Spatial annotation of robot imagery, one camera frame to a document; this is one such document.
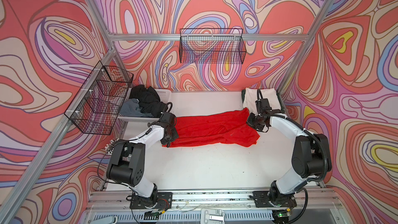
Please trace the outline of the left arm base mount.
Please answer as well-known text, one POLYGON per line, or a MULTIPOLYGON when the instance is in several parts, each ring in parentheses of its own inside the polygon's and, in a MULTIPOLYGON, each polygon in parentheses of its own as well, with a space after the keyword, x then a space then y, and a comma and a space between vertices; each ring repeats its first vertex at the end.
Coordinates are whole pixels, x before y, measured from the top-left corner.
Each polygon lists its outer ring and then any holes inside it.
POLYGON ((144 198, 133 193, 126 197, 130 203, 130 209, 160 209, 168 210, 172 207, 173 193, 158 192, 149 198, 144 198))

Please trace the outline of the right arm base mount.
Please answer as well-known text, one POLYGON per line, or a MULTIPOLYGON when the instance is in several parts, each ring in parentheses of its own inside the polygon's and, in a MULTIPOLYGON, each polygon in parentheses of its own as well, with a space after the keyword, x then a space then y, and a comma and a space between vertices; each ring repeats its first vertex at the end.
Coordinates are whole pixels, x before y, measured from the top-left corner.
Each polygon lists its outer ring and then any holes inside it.
POLYGON ((253 191, 249 199, 254 200, 257 208, 295 208, 297 206, 294 194, 283 195, 277 191, 253 191))

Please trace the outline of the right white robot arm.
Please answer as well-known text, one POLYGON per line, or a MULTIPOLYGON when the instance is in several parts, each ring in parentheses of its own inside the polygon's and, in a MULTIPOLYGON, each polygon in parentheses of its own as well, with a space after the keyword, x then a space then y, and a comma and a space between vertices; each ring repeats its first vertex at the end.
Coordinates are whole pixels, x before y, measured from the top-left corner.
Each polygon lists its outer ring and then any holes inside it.
POLYGON ((293 142, 290 169, 272 183, 271 192, 291 195, 309 182, 323 181, 332 170, 329 140, 324 134, 313 133, 271 108, 267 99, 256 100, 257 114, 251 113, 247 124, 259 132, 273 127, 293 142))

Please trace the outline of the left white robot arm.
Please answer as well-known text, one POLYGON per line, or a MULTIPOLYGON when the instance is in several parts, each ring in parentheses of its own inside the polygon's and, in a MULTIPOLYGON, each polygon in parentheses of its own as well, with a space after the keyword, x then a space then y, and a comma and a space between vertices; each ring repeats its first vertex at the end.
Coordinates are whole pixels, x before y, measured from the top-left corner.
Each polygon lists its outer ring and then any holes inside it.
POLYGON ((106 178, 116 184, 128 185, 141 198, 156 201, 157 186, 144 176, 146 150, 157 142, 170 147, 179 138, 176 122, 176 116, 166 112, 159 120, 149 123, 148 128, 138 136, 114 141, 107 148, 112 154, 106 178))

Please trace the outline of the red t-shirt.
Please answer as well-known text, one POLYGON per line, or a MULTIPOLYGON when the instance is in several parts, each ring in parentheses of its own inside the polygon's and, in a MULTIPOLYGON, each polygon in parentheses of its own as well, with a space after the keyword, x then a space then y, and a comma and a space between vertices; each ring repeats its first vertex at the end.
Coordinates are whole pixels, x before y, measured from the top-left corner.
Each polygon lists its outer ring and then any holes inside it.
POLYGON ((247 124, 247 108, 209 116, 178 117, 179 135, 169 148, 198 147, 212 144, 236 144, 250 147, 260 138, 258 132, 247 124))

